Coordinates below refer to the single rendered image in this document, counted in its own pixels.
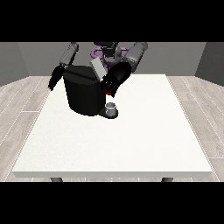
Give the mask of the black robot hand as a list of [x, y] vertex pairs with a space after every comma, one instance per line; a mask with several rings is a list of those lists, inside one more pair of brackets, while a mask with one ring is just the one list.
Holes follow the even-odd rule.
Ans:
[[119, 62], [111, 67], [102, 78], [101, 89], [107, 89], [111, 96], [116, 95], [117, 89], [130, 77], [131, 66], [129, 62]]
[[62, 78], [64, 72], [65, 72], [65, 68], [63, 66], [56, 66], [54, 68], [54, 70], [52, 71], [52, 76], [48, 84], [48, 87], [50, 88], [51, 91], [53, 91], [58, 81]]

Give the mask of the pale grey machine lid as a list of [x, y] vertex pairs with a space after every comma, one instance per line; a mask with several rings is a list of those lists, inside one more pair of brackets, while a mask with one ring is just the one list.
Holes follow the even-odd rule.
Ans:
[[102, 81], [102, 78], [107, 74], [102, 62], [99, 58], [92, 59], [90, 66], [93, 68], [96, 78]]

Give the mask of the small grey cup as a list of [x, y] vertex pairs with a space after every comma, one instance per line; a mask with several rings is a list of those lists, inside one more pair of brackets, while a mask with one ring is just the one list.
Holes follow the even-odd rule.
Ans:
[[113, 102], [108, 102], [105, 105], [105, 109], [107, 116], [114, 116], [116, 114], [116, 105]]

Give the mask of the black coffee machine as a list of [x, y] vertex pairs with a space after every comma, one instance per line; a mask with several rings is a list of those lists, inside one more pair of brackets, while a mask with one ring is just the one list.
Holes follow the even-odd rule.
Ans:
[[71, 110], [83, 116], [118, 117], [118, 110], [112, 116], [106, 114], [106, 95], [91, 66], [71, 65], [63, 73], [63, 80]]

